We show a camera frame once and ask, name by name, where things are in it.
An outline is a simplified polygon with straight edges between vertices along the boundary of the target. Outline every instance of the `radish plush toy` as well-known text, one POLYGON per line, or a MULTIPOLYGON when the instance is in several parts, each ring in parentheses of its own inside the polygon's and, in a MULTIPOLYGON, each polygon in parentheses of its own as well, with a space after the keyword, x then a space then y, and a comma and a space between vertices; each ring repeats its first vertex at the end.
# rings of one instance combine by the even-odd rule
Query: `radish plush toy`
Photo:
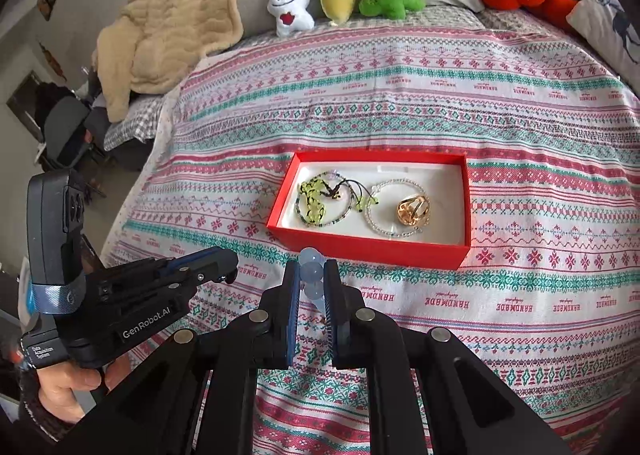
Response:
POLYGON ((306 12, 308 5, 309 0, 269 0, 267 11, 276 17, 278 36, 314 28, 313 17, 306 12))

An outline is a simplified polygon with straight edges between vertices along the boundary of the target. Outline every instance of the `red box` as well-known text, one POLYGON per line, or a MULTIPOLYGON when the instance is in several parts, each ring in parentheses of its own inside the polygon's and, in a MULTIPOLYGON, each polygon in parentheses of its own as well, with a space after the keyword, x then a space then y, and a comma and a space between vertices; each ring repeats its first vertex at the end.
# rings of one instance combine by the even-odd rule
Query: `red box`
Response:
POLYGON ((466 157, 458 154, 436 154, 430 152, 395 152, 363 149, 336 149, 320 152, 296 152, 289 164, 273 209, 267 221, 267 229, 289 249, 300 251, 314 247, 330 258, 388 263, 408 267, 456 270, 471 247, 471 215, 469 183, 466 157), (280 225, 281 215, 300 167, 307 163, 377 163, 377 164, 433 164, 458 165, 462 175, 463 239, 462 244, 433 244, 429 242, 400 241, 398 239, 364 238, 336 235, 324 228, 292 229, 280 225))

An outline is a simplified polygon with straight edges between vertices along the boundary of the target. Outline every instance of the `gold ring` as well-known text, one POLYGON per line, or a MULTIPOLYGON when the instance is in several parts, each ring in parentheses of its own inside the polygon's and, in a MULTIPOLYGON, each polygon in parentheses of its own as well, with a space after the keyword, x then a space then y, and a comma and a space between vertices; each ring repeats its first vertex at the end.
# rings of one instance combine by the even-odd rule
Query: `gold ring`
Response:
POLYGON ((426 195, 416 195, 404 199, 398 204, 398 220, 405 226, 419 228, 429 223, 429 198, 426 195))

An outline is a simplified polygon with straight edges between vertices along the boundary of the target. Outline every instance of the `pink and teal patterned bedspread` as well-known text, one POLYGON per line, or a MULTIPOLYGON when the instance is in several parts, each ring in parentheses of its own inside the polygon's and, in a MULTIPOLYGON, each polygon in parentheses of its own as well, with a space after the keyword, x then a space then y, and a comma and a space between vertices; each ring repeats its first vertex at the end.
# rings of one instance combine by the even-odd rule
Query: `pink and teal patterned bedspread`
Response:
MULTIPOLYGON (((165 138, 106 259, 234 249, 238 281, 202 286, 172 327, 218 329, 295 257, 265 225, 294 151, 462 152, 462 267, 341 261, 343 281, 402 326, 449 327, 586 453, 638 377, 639 115, 617 77, 549 32, 377 22, 263 38, 193 73, 163 109, 165 138)), ((254 453, 369 452, 364 373, 332 368, 323 323, 302 295, 293 368, 259 376, 254 453)))

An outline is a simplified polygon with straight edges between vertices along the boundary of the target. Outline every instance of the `metal screw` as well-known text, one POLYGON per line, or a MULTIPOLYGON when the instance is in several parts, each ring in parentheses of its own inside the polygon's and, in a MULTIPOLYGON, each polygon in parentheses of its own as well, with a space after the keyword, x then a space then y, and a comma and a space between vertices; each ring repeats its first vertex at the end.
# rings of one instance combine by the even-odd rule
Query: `metal screw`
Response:
POLYGON ((193 339, 193 331, 189 329, 180 329, 174 334, 174 341, 176 343, 189 343, 193 339))
POLYGON ((267 321, 268 317, 269 313, 262 309, 252 310, 249 313, 249 319, 254 323, 262 323, 264 321, 267 321))
POLYGON ((376 312, 368 307, 362 307, 356 311, 356 318, 360 321, 371 321, 376 317, 376 312))
POLYGON ((435 329, 431 330, 431 337, 436 341, 446 343, 451 339, 451 332, 449 332, 449 330, 445 329, 444 327, 436 327, 435 329))

